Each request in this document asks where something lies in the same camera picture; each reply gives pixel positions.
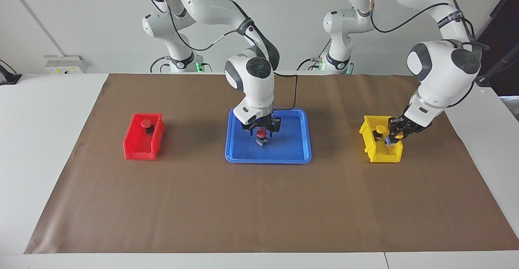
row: red plastic bin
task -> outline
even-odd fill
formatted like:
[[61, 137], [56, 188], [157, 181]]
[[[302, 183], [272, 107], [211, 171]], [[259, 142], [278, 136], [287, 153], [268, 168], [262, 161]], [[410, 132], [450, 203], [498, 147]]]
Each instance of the red plastic bin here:
[[[165, 132], [162, 114], [135, 114], [124, 138], [124, 157], [126, 159], [156, 160]], [[154, 127], [151, 134], [143, 127], [146, 120]]]

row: brown paper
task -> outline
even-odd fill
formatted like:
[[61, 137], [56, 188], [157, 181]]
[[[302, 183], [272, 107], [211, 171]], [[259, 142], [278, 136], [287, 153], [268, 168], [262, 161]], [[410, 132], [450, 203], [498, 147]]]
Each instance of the brown paper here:
[[[291, 106], [293, 83], [276, 79], [276, 106]], [[369, 163], [363, 116], [401, 115], [417, 85], [300, 77], [313, 160], [276, 166], [226, 161], [243, 95], [224, 76], [110, 75], [26, 253], [519, 249], [445, 115], [404, 141], [400, 164]], [[135, 112], [163, 113], [157, 161], [124, 159]]]

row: blue tray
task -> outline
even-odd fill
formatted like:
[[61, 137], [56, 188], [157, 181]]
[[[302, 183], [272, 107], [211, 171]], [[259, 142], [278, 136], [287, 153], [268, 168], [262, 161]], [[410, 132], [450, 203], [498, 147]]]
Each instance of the blue tray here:
[[235, 164], [307, 164], [312, 160], [308, 119], [301, 109], [274, 111], [281, 118], [279, 132], [264, 147], [256, 144], [256, 133], [251, 136], [241, 128], [240, 121], [229, 112], [225, 157]]

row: yellow plastic bin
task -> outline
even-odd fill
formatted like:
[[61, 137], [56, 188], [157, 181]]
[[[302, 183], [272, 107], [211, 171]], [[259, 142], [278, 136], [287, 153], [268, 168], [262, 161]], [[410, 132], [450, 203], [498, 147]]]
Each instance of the yellow plastic bin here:
[[[364, 138], [366, 149], [364, 150], [369, 156], [370, 162], [400, 162], [402, 158], [402, 151], [404, 145], [402, 141], [395, 146], [387, 147], [383, 139], [378, 142], [375, 141], [373, 131], [377, 129], [378, 125], [387, 126], [388, 120], [391, 116], [364, 116], [364, 123], [360, 128], [360, 134]], [[389, 130], [385, 130], [382, 138], [389, 135]]]

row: table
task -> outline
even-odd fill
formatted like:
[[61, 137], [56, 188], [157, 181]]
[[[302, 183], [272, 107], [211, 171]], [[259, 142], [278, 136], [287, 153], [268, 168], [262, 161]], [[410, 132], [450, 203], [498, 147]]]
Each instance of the table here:
[[[428, 264], [443, 268], [484, 267], [484, 263], [479, 260], [486, 260], [493, 267], [502, 268], [510, 268], [518, 263], [519, 251], [400, 253], [387, 256], [384, 253], [19, 256], [106, 77], [103, 74], [28, 75], [18, 86], [0, 88], [0, 190], [4, 192], [0, 199], [0, 267], [59, 268], [75, 262], [79, 266], [92, 267], [99, 264], [98, 267], [107, 268], [137, 267], [150, 263], [156, 267], [178, 264], [193, 268], [201, 265], [214, 268], [243, 267], [245, 264], [297, 268], [318, 267], [323, 263], [330, 264], [329, 267], [359, 267], [362, 264], [366, 268], [387, 268], [385, 257], [390, 268], [411, 268], [423, 258], [430, 261], [420, 263], [421, 266]], [[516, 153], [519, 124], [493, 91], [478, 87], [463, 103], [449, 110], [447, 115], [504, 215], [518, 234], [519, 161]]]

